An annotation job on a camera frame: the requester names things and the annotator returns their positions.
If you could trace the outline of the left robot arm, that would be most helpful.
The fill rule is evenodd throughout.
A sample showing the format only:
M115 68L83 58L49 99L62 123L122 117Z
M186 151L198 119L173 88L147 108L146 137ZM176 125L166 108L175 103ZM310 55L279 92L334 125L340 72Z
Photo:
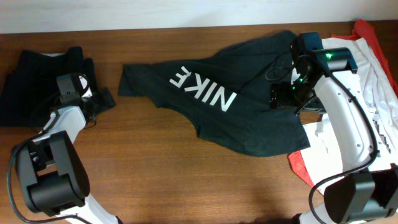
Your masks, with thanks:
M32 223L16 206L11 173L16 172L26 207L48 217L41 223L120 223L92 196L88 174L74 141L93 119L97 105L89 97L73 97L52 108L39 134L14 146L7 168L7 193L18 219Z

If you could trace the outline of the dark green Nike t-shirt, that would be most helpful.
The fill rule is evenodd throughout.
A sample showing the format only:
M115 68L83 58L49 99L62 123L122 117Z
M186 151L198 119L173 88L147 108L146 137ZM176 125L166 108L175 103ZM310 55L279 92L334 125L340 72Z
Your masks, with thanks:
M118 93L146 96L158 108L186 117L200 139L234 152L269 157L308 148L292 109L271 108L270 75L290 80L290 44L284 30L226 47L211 57L123 66Z

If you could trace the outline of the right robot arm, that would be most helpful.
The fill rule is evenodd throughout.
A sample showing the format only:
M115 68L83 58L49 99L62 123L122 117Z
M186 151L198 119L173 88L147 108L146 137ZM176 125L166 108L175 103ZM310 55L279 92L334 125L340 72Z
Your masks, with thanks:
M291 47L298 79L271 88L273 107L300 113L319 99L330 118L343 170L315 184L310 210L294 223L368 223L397 211L397 164L387 156L360 92L358 66L349 49Z

